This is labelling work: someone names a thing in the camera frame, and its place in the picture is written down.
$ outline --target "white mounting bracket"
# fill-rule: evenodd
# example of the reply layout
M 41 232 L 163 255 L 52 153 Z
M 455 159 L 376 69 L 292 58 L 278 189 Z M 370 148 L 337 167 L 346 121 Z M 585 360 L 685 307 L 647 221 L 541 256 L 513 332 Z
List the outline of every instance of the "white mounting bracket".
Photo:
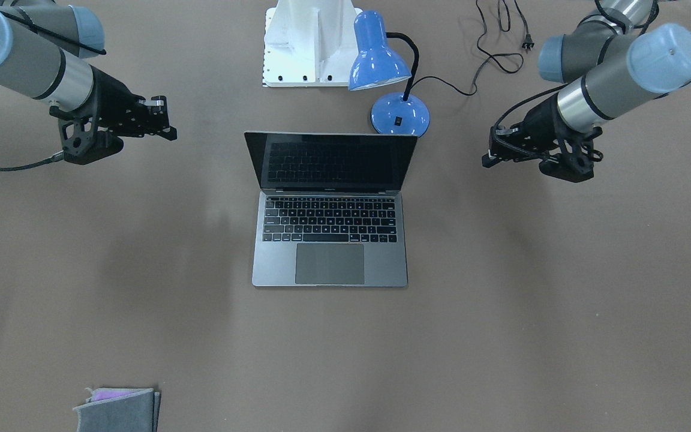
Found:
M 279 0 L 266 11 L 263 85 L 347 86 L 361 11 L 351 0 Z

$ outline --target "lamp shade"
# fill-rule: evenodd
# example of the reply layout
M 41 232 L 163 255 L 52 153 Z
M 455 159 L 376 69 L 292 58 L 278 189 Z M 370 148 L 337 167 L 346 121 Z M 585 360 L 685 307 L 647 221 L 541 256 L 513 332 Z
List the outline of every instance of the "lamp shade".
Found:
M 353 23 L 359 55 L 351 66 L 348 90 L 388 85 L 409 79 L 405 61 L 389 47 L 386 24 L 378 11 L 363 11 Z

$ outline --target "laptop screen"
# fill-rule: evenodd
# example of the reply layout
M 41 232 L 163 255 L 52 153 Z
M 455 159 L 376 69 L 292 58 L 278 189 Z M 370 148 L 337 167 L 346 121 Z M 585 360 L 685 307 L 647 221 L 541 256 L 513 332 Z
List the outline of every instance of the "laptop screen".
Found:
M 245 132 L 263 189 L 398 191 L 417 137 Z

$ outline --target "gray tabletop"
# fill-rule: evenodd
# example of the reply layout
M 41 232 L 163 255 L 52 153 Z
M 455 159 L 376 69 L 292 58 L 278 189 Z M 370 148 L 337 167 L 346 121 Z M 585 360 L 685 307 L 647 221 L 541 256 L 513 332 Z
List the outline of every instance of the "gray tabletop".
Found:
M 480 3 L 483 45 L 515 51 L 515 11 L 500 35 Z M 545 38 L 592 2 L 522 2 L 535 50 L 513 76 L 487 66 L 471 98 L 413 91 L 431 126 L 403 191 L 402 290 L 253 287 L 242 138 L 371 132 L 372 103 L 401 85 L 263 88 L 271 1 L 80 5 L 107 37 L 90 63 L 168 96 L 180 137 L 0 174 L 0 430 L 72 430 L 97 386 L 156 386 L 162 431 L 691 430 L 691 85 L 605 126 L 591 181 L 480 166 L 497 117 L 552 87 Z M 474 2 L 354 5 L 413 38 L 420 76 L 468 88 Z M 691 29 L 691 0 L 663 3 L 665 22 Z M 0 88 L 0 165 L 51 155 L 57 130 Z

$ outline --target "open laptop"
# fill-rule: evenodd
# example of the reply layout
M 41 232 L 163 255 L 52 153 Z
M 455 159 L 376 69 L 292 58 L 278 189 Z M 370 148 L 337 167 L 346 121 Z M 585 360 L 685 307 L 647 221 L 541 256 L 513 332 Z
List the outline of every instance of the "open laptop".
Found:
M 401 184 L 417 137 L 247 131 L 253 285 L 404 287 Z

